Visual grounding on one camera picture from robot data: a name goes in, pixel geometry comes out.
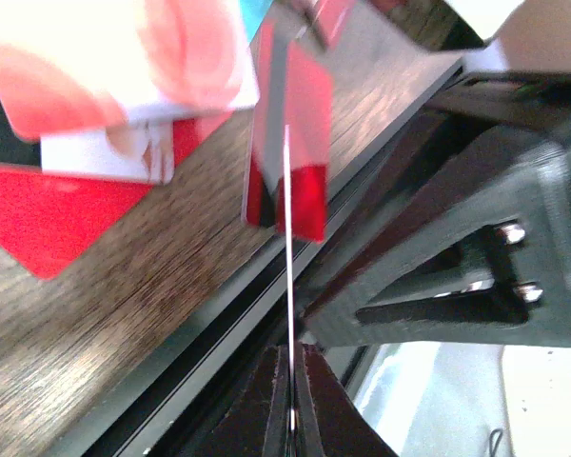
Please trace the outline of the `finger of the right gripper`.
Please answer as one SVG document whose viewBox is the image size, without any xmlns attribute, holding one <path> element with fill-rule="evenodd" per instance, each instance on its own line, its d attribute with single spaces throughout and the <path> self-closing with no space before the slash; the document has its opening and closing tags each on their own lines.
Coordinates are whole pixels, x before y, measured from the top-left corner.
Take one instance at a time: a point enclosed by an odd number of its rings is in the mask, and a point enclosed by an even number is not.
<svg viewBox="0 0 571 457">
<path fill-rule="evenodd" d="M 324 347 L 571 347 L 571 128 L 406 136 L 301 285 Z"/>
</svg>

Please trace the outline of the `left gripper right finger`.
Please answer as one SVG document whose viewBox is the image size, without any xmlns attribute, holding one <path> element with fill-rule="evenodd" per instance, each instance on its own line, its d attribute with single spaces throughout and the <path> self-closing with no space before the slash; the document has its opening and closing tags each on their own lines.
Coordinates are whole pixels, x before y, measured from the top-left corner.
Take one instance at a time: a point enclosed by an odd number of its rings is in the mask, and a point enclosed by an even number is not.
<svg viewBox="0 0 571 457">
<path fill-rule="evenodd" d="M 295 345 L 298 456 L 394 456 L 354 407 L 323 354 Z"/>
</svg>

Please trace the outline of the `beige leather card holder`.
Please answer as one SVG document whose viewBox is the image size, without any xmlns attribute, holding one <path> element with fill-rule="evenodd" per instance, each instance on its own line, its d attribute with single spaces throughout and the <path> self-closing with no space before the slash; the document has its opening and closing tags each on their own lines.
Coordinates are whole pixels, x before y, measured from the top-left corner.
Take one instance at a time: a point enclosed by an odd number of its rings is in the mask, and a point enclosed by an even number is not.
<svg viewBox="0 0 571 457">
<path fill-rule="evenodd" d="M 288 376 L 289 376 L 289 429 L 294 435 L 297 429 L 296 387 L 295 387 L 295 307 L 293 287 L 293 240 L 291 209 L 291 164 L 289 145 L 289 125 L 284 131 L 284 213 L 285 213 L 285 261 L 287 296 L 287 340 L 288 340 Z"/>
</svg>

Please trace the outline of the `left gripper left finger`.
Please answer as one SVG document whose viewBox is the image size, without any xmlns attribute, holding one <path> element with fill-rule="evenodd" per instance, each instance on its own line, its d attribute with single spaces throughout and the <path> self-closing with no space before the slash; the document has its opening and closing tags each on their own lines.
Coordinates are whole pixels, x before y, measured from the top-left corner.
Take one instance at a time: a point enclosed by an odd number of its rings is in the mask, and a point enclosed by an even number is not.
<svg viewBox="0 0 571 457">
<path fill-rule="evenodd" d="M 287 347 L 267 348 L 225 417 L 181 456 L 285 456 L 289 438 Z"/>
</svg>

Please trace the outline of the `red card black stripe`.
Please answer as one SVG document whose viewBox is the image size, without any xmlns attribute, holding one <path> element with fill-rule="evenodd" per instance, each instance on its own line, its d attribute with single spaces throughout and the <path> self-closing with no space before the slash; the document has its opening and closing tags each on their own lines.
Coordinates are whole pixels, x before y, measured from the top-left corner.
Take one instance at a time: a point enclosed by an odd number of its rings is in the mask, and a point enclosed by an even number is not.
<svg viewBox="0 0 571 457">
<path fill-rule="evenodd" d="M 285 230 L 284 131 L 289 125 L 292 235 L 321 243 L 327 218 L 332 105 L 329 72 L 265 22 L 256 60 L 260 99 L 254 108 L 243 220 Z"/>
</svg>

